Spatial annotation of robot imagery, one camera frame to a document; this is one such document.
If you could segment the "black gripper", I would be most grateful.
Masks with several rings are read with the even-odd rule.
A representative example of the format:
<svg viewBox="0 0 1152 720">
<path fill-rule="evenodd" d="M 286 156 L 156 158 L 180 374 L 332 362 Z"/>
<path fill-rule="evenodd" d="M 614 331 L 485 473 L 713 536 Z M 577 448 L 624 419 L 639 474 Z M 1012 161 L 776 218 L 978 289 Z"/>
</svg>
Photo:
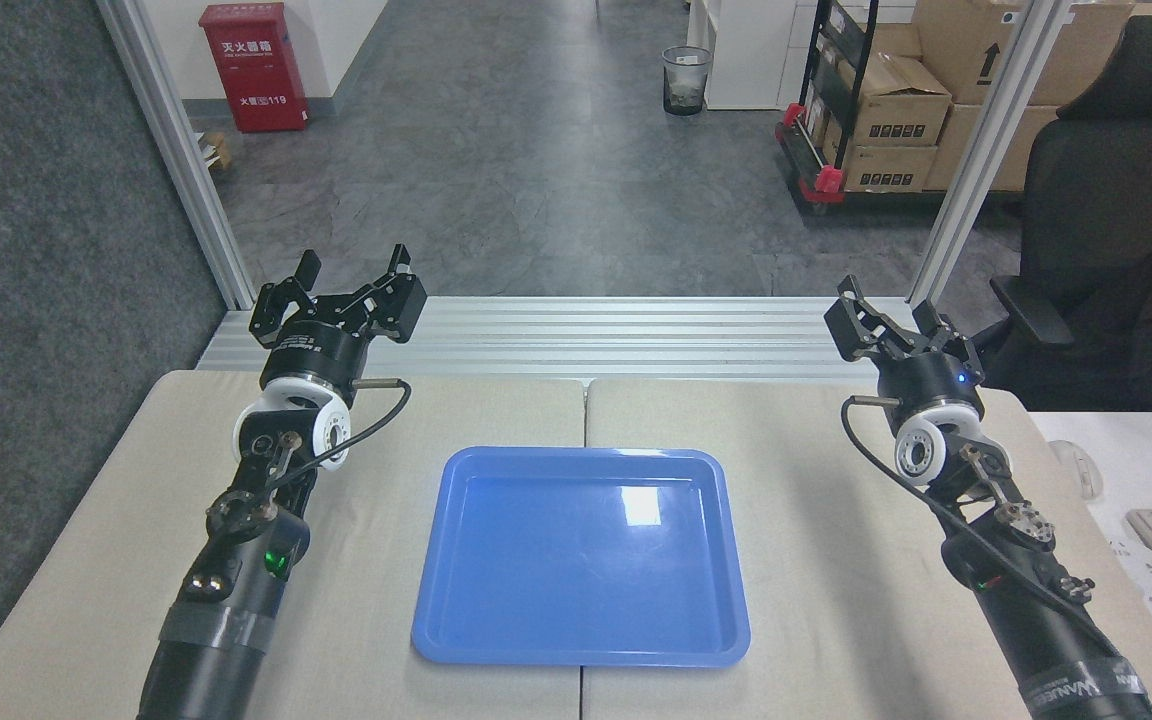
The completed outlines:
<svg viewBox="0 0 1152 720">
<path fill-rule="evenodd" d="M 935 353 L 918 354 L 920 334 L 879 313 L 865 300 L 855 275 L 846 275 L 838 283 L 838 300 L 824 320 L 842 361 L 878 363 L 879 396 L 899 401 L 899 406 L 884 411 L 890 427 L 900 427 L 929 407 L 972 407 L 978 419 L 986 414 L 977 391 L 984 379 L 977 347 L 931 300 L 914 306 L 914 323 L 927 341 L 929 351 Z"/>
<path fill-rule="evenodd" d="M 262 286 L 250 318 L 251 336 L 270 348 L 262 389 L 278 378 L 312 376 L 334 392 L 353 393 L 370 340 L 388 338 L 401 344 L 411 340 L 429 291 L 412 273 L 403 243 L 394 247 L 387 272 L 374 282 L 326 296 L 328 324 L 314 323 L 319 316 L 310 295 L 321 266 L 319 255 L 305 250 L 291 275 Z M 291 305 L 312 320 L 285 324 Z"/>
</svg>

